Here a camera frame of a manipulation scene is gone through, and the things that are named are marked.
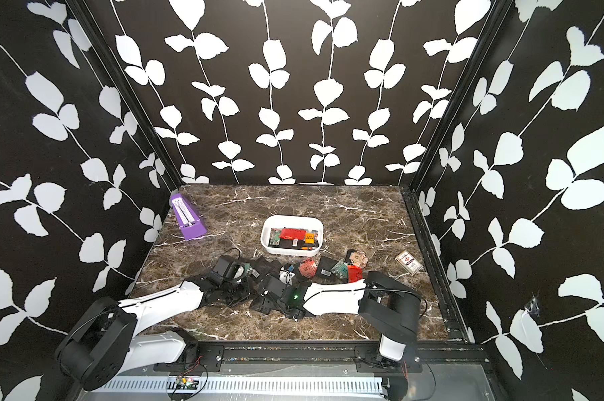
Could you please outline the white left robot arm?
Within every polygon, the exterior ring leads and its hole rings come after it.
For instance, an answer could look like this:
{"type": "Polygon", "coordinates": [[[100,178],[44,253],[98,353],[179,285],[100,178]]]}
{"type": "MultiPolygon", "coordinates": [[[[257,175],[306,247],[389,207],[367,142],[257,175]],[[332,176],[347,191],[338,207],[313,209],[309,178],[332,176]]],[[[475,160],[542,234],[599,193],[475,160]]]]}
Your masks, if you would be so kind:
{"type": "Polygon", "coordinates": [[[148,334],[150,327],[215,302],[231,306],[250,295],[251,265],[220,257],[213,269],[180,284],[137,298],[100,298],[91,304],[55,352],[61,372],[86,391],[101,388],[118,374],[155,364],[191,369],[198,340],[185,329],[148,334]]]}

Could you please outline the purple metronome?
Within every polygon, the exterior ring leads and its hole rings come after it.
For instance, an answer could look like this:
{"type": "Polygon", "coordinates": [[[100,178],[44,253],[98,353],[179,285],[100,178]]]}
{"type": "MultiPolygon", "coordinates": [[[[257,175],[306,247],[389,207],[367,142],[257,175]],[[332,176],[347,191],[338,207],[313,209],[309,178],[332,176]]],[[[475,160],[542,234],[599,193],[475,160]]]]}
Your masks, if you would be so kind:
{"type": "Polygon", "coordinates": [[[186,240],[197,239],[208,233],[200,215],[187,198],[181,194],[175,194],[171,196],[170,203],[186,240]]]}

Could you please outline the white storage box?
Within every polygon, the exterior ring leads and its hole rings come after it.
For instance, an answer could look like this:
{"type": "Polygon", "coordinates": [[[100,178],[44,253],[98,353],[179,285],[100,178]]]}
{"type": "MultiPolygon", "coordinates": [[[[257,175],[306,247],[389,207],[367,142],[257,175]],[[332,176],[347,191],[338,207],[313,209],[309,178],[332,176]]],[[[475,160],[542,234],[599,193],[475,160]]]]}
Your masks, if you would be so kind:
{"type": "Polygon", "coordinates": [[[261,245],[273,255],[313,257],[324,241],[324,224],[315,217],[274,215],[267,218],[260,235],[261,245]]]}

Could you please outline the green jasmine tea bag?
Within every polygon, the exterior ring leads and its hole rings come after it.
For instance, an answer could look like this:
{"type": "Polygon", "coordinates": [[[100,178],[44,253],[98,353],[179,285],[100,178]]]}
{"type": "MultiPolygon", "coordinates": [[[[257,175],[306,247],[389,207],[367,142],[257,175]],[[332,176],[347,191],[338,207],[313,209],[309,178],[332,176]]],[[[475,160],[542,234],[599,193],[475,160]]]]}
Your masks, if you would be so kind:
{"type": "Polygon", "coordinates": [[[347,280],[349,278],[348,265],[345,262],[337,262],[331,271],[340,280],[347,280]]]}

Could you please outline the shiny red tea bag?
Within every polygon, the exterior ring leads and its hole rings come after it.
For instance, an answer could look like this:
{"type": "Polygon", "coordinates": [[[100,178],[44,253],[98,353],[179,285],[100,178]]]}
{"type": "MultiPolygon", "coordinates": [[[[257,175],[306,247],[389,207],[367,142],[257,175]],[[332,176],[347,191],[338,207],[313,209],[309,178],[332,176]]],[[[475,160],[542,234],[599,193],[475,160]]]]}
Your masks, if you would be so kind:
{"type": "Polygon", "coordinates": [[[294,229],[294,228],[283,228],[281,230],[280,239],[305,239],[306,230],[294,229]]]}

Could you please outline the playing card box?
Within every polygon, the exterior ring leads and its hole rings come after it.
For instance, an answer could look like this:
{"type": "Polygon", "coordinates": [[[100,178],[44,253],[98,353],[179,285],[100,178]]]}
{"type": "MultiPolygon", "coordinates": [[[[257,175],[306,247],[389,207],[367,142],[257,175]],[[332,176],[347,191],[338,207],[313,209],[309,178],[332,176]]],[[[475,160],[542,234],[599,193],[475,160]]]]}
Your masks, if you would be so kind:
{"type": "Polygon", "coordinates": [[[408,250],[396,255],[395,261],[412,275],[420,272],[423,268],[423,265],[408,250]]]}

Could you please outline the black tea bag barcode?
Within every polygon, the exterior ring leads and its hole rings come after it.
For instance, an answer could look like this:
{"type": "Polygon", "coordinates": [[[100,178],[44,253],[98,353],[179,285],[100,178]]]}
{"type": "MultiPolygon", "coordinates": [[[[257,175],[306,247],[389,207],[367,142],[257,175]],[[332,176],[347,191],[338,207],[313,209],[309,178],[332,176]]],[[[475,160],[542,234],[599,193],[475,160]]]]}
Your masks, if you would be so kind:
{"type": "Polygon", "coordinates": [[[337,260],[330,257],[321,256],[317,263],[316,276],[323,279],[334,279],[335,274],[332,271],[337,264],[337,260]]]}

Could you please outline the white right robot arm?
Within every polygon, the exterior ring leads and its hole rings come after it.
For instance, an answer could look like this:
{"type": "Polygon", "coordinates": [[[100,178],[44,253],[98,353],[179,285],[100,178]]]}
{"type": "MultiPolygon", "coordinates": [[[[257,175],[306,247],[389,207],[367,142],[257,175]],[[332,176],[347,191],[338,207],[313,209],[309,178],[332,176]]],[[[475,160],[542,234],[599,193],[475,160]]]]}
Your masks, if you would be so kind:
{"type": "Polygon", "coordinates": [[[379,358],[399,363],[417,357],[423,304],[420,292],[374,271],[342,284],[291,285],[268,276],[260,282],[250,308],[264,315],[278,311],[294,321],[327,314],[357,315],[381,335],[379,358]]]}

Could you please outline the beige tea bag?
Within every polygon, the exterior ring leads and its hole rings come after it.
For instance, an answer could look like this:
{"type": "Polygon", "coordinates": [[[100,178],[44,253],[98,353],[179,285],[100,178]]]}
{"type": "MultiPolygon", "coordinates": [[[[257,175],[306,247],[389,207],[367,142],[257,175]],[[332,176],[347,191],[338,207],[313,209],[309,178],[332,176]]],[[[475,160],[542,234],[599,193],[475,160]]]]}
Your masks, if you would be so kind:
{"type": "Polygon", "coordinates": [[[368,264],[368,257],[364,252],[349,249],[345,255],[345,263],[350,267],[364,269],[368,264]]]}

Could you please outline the black green tea bag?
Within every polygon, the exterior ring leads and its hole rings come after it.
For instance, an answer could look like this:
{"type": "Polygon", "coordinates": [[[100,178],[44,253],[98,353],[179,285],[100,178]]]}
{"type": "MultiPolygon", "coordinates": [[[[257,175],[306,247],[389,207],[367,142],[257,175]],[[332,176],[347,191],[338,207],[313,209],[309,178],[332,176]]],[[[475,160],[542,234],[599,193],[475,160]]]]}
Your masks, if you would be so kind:
{"type": "Polygon", "coordinates": [[[280,235],[281,235],[280,229],[274,229],[274,228],[271,229],[270,235],[269,235],[268,246],[269,247],[279,247],[280,246],[280,235]]]}

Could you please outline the pink red tea bag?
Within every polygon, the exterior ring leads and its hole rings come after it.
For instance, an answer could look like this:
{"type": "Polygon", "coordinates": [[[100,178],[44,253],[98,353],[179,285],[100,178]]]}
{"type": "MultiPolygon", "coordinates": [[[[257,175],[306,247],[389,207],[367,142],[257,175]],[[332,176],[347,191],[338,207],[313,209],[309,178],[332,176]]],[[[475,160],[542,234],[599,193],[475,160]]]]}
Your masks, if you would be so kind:
{"type": "Polygon", "coordinates": [[[317,272],[317,263],[314,259],[308,258],[300,263],[299,272],[302,277],[312,279],[317,272]]]}

